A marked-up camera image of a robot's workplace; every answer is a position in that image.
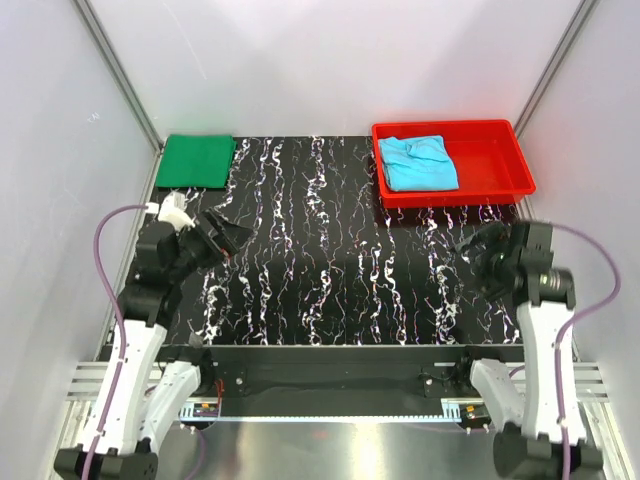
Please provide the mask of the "light blue t shirt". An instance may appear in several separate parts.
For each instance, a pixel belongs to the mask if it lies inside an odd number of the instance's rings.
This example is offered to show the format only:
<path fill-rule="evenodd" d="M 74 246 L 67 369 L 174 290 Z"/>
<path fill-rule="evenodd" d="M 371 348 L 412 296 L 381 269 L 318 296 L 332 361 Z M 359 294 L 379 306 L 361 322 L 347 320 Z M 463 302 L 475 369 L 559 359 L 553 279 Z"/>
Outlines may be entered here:
<path fill-rule="evenodd" d="M 378 141 L 385 181 L 392 192 L 455 191 L 459 180 L 440 135 Z"/>

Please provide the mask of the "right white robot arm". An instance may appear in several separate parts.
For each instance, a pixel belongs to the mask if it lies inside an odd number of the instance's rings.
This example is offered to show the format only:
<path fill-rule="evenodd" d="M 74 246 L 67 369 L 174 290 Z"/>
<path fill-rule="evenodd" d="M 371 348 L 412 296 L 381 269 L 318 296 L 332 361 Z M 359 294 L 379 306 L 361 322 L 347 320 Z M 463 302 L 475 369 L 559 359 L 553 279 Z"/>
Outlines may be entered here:
<path fill-rule="evenodd" d="M 602 452 L 587 441 L 578 406 L 572 349 L 565 344 L 576 309 L 570 270 L 554 266 L 553 227 L 494 222 L 453 246 L 474 258 L 480 292 L 512 298 L 523 335 L 525 391 L 500 360 L 472 357 L 454 371 L 466 396 L 480 394 L 496 429 L 493 461 L 503 479 L 596 479 Z"/>

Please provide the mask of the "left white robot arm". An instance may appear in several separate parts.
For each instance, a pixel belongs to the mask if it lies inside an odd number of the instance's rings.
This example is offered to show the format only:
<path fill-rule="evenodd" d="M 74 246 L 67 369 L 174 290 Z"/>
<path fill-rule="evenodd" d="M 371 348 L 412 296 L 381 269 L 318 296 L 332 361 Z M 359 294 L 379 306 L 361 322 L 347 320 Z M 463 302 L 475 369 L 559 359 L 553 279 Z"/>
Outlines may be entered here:
<path fill-rule="evenodd" d="M 116 331 L 112 353 L 81 440 L 60 449 L 54 470 L 63 479 L 153 479 L 158 454 L 180 408 L 215 386 L 211 352 L 186 346 L 149 384 L 152 367 L 182 300 L 182 285 L 200 270 L 226 263 L 251 238 L 215 210 L 195 218 L 163 214 L 144 226 L 134 274 L 112 293 Z"/>

